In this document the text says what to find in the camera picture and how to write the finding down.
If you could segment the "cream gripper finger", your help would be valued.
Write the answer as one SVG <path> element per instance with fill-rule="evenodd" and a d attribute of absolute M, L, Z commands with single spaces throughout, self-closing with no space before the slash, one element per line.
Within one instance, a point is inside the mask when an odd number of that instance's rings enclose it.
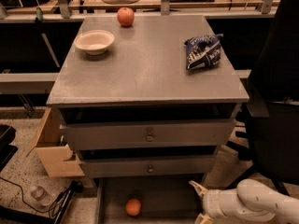
<path fill-rule="evenodd" d="M 194 224 L 213 224 L 214 220 L 209 215 L 199 214 Z"/>
<path fill-rule="evenodd" d="M 202 185 L 198 184 L 197 182 L 195 182 L 193 180 L 191 180 L 189 182 L 189 184 L 194 187 L 196 193 L 201 198 L 203 198 L 206 195 L 206 193 L 208 192 L 208 189 L 206 189 L 205 187 L 203 187 Z"/>

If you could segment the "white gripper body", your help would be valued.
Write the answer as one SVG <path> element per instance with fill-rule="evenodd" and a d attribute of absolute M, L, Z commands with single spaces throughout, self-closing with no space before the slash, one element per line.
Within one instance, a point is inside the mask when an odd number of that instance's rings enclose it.
<path fill-rule="evenodd" d="M 225 217 L 223 209 L 225 190 L 211 189 L 202 198 L 203 209 L 210 217 Z"/>

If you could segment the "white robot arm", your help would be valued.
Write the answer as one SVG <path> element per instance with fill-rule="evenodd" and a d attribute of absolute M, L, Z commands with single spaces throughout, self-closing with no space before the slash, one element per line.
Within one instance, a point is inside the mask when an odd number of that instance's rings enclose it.
<path fill-rule="evenodd" d="M 194 224 L 213 224 L 216 218 L 223 217 L 265 222 L 274 216 L 283 217 L 290 224 L 299 224 L 299 200 L 256 180 L 244 179 L 235 189 L 206 189 L 193 180 L 189 184 L 203 206 Z"/>

